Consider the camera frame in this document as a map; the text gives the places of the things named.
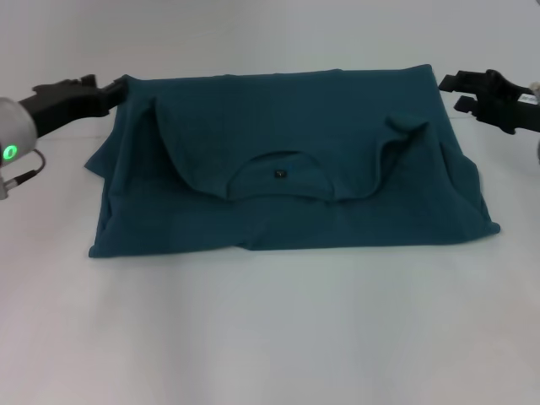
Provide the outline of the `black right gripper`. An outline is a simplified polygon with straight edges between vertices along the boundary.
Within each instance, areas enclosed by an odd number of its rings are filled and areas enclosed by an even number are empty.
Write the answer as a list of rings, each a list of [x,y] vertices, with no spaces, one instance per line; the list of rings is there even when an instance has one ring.
[[[477,99],[460,96],[454,109],[474,114],[479,122],[510,135],[519,128],[539,132],[539,91],[513,84],[497,71],[458,71],[446,75],[438,88],[447,93],[475,94]]]

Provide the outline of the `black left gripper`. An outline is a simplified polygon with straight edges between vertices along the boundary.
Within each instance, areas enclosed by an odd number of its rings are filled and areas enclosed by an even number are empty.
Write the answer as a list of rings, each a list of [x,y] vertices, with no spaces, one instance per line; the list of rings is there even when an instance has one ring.
[[[38,136],[45,136],[84,118],[103,117],[127,98],[128,84],[117,79],[103,88],[93,74],[33,88],[34,95],[19,103],[30,114]]]

